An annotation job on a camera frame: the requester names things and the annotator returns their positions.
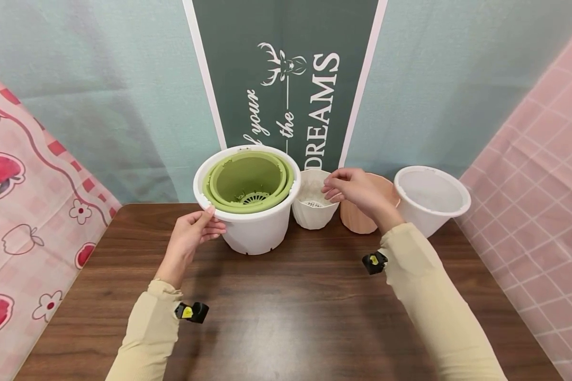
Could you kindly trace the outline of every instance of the teal fabric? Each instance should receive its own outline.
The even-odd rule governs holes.
[[[347,165],[459,176],[572,35],[572,0],[390,0]],[[179,0],[0,2],[0,80],[122,202],[219,151]]]

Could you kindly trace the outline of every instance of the pink flower pot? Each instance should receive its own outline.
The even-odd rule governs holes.
[[[379,176],[374,173],[367,173],[367,176],[373,182],[375,188],[379,189],[383,196],[386,197],[392,205],[397,207],[400,202],[400,196],[398,196],[397,190],[394,188],[394,184],[392,184],[390,180],[386,179],[386,177]],[[362,213],[361,210],[350,201],[341,201],[340,213],[343,225],[354,233],[369,234],[377,230],[375,222]]]

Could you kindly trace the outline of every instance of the brown tabletop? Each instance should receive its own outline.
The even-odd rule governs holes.
[[[197,209],[123,207],[16,380],[103,380],[176,218]],[[316,231],[291,221],[282,244],[262,256],[222,240],[199,248],[182,292],[210,312],[202,325],[181,323],[165,380],[436,379],[386,277],[362,266],[379,233],[351,233],[338,215]],[[508,380],[561,380],[458,226],[448,222],[430,241]]]

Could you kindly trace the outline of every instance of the green plastic basket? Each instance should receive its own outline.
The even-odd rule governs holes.
[[[293,181],[292,168],[277,155],[239,152],[214,165],[203,182],[203,193],[223,212],[257,213],[282,202]]]

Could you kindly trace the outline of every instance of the flower print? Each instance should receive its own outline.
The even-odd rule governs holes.
[[[54,292],[53,295],[43,294],[38,299],[38,307],[32,313],[32,318],[34,320],[40,320],[44,318],[45,322],[49,322],[51,316],[53,316],[57,309],[57,305],[61,301],[61,296],[62,293],[59,290]]]
[[[85,223],[87,218],[92,216],[92,209],[88,205],[83,204],[79,199],[72,202],[73,208],[70,209],[70,217],[76,218],[79,225]]]

